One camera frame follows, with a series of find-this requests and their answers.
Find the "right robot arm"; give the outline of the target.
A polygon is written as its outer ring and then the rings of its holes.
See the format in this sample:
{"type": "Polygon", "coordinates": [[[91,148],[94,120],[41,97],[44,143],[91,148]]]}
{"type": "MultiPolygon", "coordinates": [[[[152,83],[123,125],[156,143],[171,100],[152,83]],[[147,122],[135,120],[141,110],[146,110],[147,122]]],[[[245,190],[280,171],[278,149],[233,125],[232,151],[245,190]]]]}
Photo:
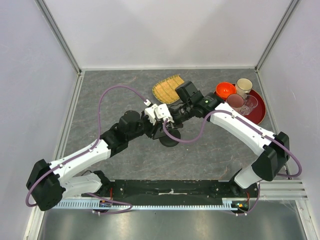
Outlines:
{"type": "Polygon", "coordinates": [[[290,141],[285,133],[260,128],[215,93],[202,95],[191,81],[179,85],[175,92],[183,103],[170,111],[176,125],[193,117],[203,118],[234,135],[257,156],[251,165],[234,175],[229,184],[233,196],[242,196],[248,187],[262,180],[271,182],[289,160],[290,141]]]}

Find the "black smartphone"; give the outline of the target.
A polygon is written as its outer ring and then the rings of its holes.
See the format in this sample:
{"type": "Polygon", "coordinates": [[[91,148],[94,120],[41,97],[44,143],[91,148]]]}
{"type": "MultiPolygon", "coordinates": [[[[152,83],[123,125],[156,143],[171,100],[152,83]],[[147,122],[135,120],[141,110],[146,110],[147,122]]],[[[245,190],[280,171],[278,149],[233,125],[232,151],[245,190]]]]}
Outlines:
{"type": "Polygon", "coordinates": [[[162,137],[166,137],[166,133],[163,130],[163,124],[161,122],[157,122],[153,128],[152,139],[157,140],[162,137]]]}

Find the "black phone stand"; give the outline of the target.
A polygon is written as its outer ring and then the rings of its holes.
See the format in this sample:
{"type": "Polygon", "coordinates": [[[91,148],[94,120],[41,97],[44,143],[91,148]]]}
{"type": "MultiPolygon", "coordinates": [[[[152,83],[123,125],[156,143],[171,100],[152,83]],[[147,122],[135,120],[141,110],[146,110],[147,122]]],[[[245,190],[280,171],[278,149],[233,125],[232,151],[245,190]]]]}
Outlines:
{"type": "MultiPolygon", "coordinates": [[[[166,125],[166,130],[170,135],[172,135],[174,138],[180,139],[181,133],[179,132],[177,127],[174,127],[172,123],[168,123],[166,125]]],[[[175,147],[179,144],[178,141],[170,138],[163,130],[163,128],[160,129],[161,137],[159,138],[160,143],[168,148],[175,147]]]]}

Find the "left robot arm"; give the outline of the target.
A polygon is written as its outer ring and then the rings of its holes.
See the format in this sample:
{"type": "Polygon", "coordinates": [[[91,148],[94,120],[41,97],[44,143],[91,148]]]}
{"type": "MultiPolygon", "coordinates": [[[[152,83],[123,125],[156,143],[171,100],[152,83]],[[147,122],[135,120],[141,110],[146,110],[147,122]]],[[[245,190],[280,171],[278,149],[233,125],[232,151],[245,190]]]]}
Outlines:
{"type": "Polygon", "coordinates": [[[152,138],[161,126],[159,120],[156,111],[151,108],[142,113],[128,110],[117,123],[87,147],[52,162],[38,160],[26,182],[27,197],[32,197],[35,202],[30,203],[27,199],[26,205],[37,206],[41,211],[55,207],[66,197],[71,189],[67,183],[76,174],[122,152],[128,147],[129,141],[143,135],[152,138]]]}

